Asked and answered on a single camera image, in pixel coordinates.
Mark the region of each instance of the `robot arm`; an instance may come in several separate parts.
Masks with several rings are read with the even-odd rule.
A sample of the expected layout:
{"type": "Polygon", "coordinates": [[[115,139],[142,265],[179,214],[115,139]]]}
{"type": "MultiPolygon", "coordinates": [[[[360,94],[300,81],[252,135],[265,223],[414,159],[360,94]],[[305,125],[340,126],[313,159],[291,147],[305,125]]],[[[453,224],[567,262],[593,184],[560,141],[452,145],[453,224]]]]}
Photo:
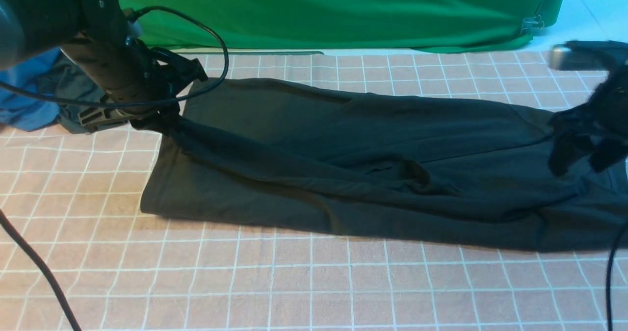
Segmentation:
{"type": "MultiPolygon", "coordinates": [[[[0,0],[0,70],[61,47],[106,94],[101,103],[130,105],[174,99],[195,80],[207,80],[198,60],[163,48],[149,49],[137,38],[135,11],[118,0],[0,0]]],[[[170,108],[92,107],[83,125],[141,120],[170,108]]]]}
{"type": "Polygon", "coordinates": [[[628,156],[628,44],[614,41],[570,41],[549,56],[555,70],[606,70],[608,78],[588,101],[557,112],[549,125],[554,148],[548,161],[556,176],[587,158],[594,172],[628,156]]]}
{"type": "MultiPolygon", "coordinates": [[[[100,106],[81,113],[83,125],[137,125],[150,123],[157,113],[178,114],[177,103],[168,101],[193,81],[207,80],[204,68],[198,60],[144,45],[133,28],[138,14],[142,12],[123,11],[118,0],[0,0],[0,70],[61,47],[106,92],[100,106]]],[[[226,52],[220,37],[206,31],[226,52]]],[[[587,103],[552,118],[554,148],[548,165],[554,175],[565,174],[584,157],[600,172],[628,155],[627,60],[625,43],[570,41],[552,50],[550,68],[609,71],[587,103]]],[[[228,62],[226,55],[223,76],[213,87],[226,76],[228,62]]]]}

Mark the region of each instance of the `garment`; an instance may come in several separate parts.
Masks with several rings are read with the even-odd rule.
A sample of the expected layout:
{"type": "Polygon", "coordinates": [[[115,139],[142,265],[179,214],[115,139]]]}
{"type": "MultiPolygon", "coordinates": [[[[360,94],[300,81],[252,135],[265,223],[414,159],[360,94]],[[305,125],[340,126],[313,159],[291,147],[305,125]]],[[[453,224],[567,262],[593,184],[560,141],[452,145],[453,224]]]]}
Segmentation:
{"type": "MultiPolygon", "coordinates": [[[[53,67],[61,51],[49,50],[0,72],[0,81],[29,92],[38,92],[36,79],[53,67]]],[[[59,114],[55,103],[37,101],[0,88],[0,124],[33,131],[53,123],[59,114]]]]}
{"type": "Polygon", "coordinates": [[[141,210],[525,251],[606,249],[628,219],[625,165],[596,175],[578,163],[552,176],[551,115],[227,80],[188,101],[178,137],[188,150],[162,140],[141,210]]]}

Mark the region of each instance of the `green backdrop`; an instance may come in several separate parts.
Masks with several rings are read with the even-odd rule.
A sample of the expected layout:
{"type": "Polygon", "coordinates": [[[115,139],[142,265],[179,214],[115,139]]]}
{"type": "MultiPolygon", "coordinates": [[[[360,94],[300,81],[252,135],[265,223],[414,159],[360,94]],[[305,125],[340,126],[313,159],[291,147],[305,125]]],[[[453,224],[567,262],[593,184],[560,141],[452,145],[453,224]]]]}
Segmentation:
{"type": "MultiPolygon", "coordinates": [[[[121,0],[164,5],[199,19],[229,48],[515,49],[532,39],[526,18],[553,25],[562,0],[121,0]]],[[[167,48],[217,47],[194,25],[163,12],[141,20],[143,40],[167,48]]]]}

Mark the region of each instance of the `grid mat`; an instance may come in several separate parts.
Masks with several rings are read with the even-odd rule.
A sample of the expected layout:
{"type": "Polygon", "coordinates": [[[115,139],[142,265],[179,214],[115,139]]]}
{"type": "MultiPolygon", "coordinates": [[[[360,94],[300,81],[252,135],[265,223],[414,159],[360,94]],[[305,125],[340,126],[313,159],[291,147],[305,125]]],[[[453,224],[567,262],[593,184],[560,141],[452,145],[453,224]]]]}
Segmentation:
{"type": "MultiPolygon", "coordinates": [[[[221,56],[195,56],[212,76],[221,56]]],[[[599,72],[548,70],[538,52],[232,56],[270,77],[391,96],[561,110],[599,72]]],[[[159,136],[128,127],[0,131],[0,204],[47,261],[85,330],[602,331],[606,253],[539,255],[347,239],[139,212],[159,136]]],[[[628,330],[628,259],[614,271],[628,330]]],[[[0,330],[69,329],[34,264],[0,232],[0,330]]]]}

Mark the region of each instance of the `cable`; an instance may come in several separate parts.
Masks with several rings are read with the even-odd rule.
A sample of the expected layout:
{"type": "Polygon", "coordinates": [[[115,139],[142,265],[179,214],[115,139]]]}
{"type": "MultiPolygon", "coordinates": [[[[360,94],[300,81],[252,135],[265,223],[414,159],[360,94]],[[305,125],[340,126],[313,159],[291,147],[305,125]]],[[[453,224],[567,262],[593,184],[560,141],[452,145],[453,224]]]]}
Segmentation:
{"type": "Polygon", "coordinates": [[[626,221],[615,236],[615,239],[610,246],[610,253],[608,253],[608,263],[606,264],[606,282],[604,286],[604,298],[606,299],[606,329],[608,331],[613,331],[613,310],[612,304],[610,302],[610,292],[611,292],[611,277],[613,274],[613,262],[615,261],[615,254],[619,249],[619,244],[621,244],[622,237],[628,230],[628,221],[626,221]]]}
{"type": "MultiPolygon", "coordinates": [[[[65,313],[65,317],[67,317],[70,322],[70,326],[73,331],[81,331],[80,325],[72,313],[72,309],[70,308],[70,304],[65,298],[63,294],[63,289],[59,285],[59,282],[56,281],[54,275],[50,271],[49,267],[46,263],[41,259],[41,257],[37,254],[37,252],[24,240],[24,238],[18,233],[18,231],[13,227],[9,219],[6,217],[2,209],[0,208],[0,226],[4,228],[4,230],[9,234],[9,237],[13,239],[13,241],[18,244],[20,248],[30,257],[31,260],[36,264],[36,266],[40,269],[41,273],[44,275],[46,280],[48,281],[50,287],[54,292],[54,296],[58,300],[61,305],[61,309],[63,309],[63,313],[65,313]]],[[[610,299],[611,289],[611,277],[613,270],[613,262],[615,260],[615,254],[619,249],[619,244],[621,243],[622,237],[624,237],[624,233],[628,231],[628,221],[621,226],[619,232],[617,233],[612,245],[610,247],[610,253],[608,255],[608,263],[606,264],[606,283],[605,283],[605,299],[606,299],[606,329],[608,331],[613,331],[613,313],[612,313],[612,305],[610,299]]]]}
{"type": "Polygon", "coordinates": [[[53,103],[57,103],[57,104],[63,104],[63,105],[78,105],[81,107],[95,107],[95,108],[113,108],[113,109],[120,109],[120,108],[129,108],[129,107],[159,107],[159,106],[166,106],[172,103],[176,103],[176,102],[182,102],[188,99],[192,99],[198,96],[201,96],[202,94],[205,94],[206,92],[209,92],[213,89],[215,89],[216,87],[218,87],[226,78],[227,78],[227,74],[229,72],[229,50],[227,49],[227,45],[225,44],[225,41],[222,40],[222,38],[220,38],[220,36],[218,35],[217,32],[213,31],[213,29],[211,29],[210,27],[207,27],[206,25],[204,25],[203,23],[201,23],[199,20],[196,20],[195,18],[192,18],[182,12],[179,12],[175,9],[170,9],[170,7],[164,7],[164,6],[149,6],[149,7],[145,7],[144,9],[141,9],[139,11],[136,11],[134,14],[132,14],[131,16],[131,22],[137,21],[137,19],[141,18],[142,16],[148,14],[149,12],[152,11],[163,11],[163,12],[168,12],[169,14],[173,14],[175,16],[179,16],[180,18],[192,23],[193,25],[196,25],[197,27],[201,28],[202,30],[208,32],[209,34],[211,34],[216,41],[218,41],[218,44],[220,45],[220,47],[222,48],[222,54],[224,56],[225,59],[225,64],[224,67],[222,68],[222,74],[218,77],[218,79],[216,81],[214,81],[213,83],[211,83],[211,85],[203,88],[202,90],[198,90],[195,92],[192,92],[190,94],[187,94],[186,96],[183,97],[178,97],[178,98],[174,98],[174,99],[164,99],[161,101],[150,101],[150,102],[138,102],[138,103],[114,103],[114,104],[107,104],[107,103],[97,103],[97,102],[87,102],[87,101],[78,101],[76,99],[59,99],[59,98],[54,98],[54,97],[49,97],[49,96],[45,96],[43,94],[37,94],[37,93],[33,93],[33,92],[29,92],[27,90],[22,90],[18,87],[14,87],[12,85],[9,85],[8,83],[4,83],[0,81],[0,88],[4,88],[5,90],[14,93],[14,94],[18,94],[20,96],[23,97],[27,97],[30,99],[35,99],[38,101],[45,101],[45,102],[53,102],[53,103]]]}
{"type": "Polygon", "coordinates": [[[24,240],[24,238],[20,235],[20,233],[18,233],[18,231],[11,224],[11,222],[9,222],[9,219],[6,217],[6,215],[4,214],[1,208],[0,208],[0,226],[4,228],[7,234],[9,234],[9,237],[11,237],[11,239],[13,239],[13,241],[16,242],[16,244],[18,244],[18,246],[26,253],[26,255],[28,255],[28,257],[30,257],[31,260],[33,260],[33,262],[40,269],[41,273],[50,284],[50,287],[52,288],[52,291],[54,293],[54,296],[56,297],[56,300],[59,301],[59,304],[61,305],[61,309],[63,310],[63,313],[65,313],[65,317],[68,318],[68,321],[70,322],[70,326],[72,327],[72,330],[81,331],[79,322],[74,316],[74,313],[72,312],[72,309],[70,308],[70,304],[68,303],[67,298],[65,298],[65,295],[63,294],[63,289],[61,289],[59,282],[57,282],[56,278],[54,278],[52,271],[50,271],[50,268],[46,265],[43,259],[41,259],[41,257],[32,248],[32,246],[30,246],[24,240]]]}

